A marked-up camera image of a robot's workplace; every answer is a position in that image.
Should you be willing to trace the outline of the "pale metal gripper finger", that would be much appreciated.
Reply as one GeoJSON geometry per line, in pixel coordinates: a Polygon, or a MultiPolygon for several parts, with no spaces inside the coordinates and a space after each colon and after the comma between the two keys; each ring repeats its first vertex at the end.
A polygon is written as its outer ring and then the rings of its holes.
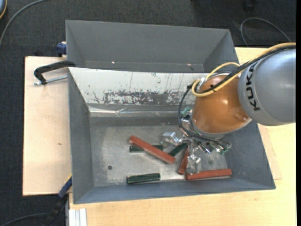
{"type": "Polygon", "coordinates": [[[161,145],[164,148],[169,146],[178,146],[182,143],[182,139],[177,137],[176,132],[165,132],[161,135],[161,145]]]}
{"type": "Polygon", "coordinates": [[[201,158],[196,156],[195,154],[191,154],[187,157],[187,166],[186,166],[186,173],[188,174],[197,174],[200,172],[201,158]]]}

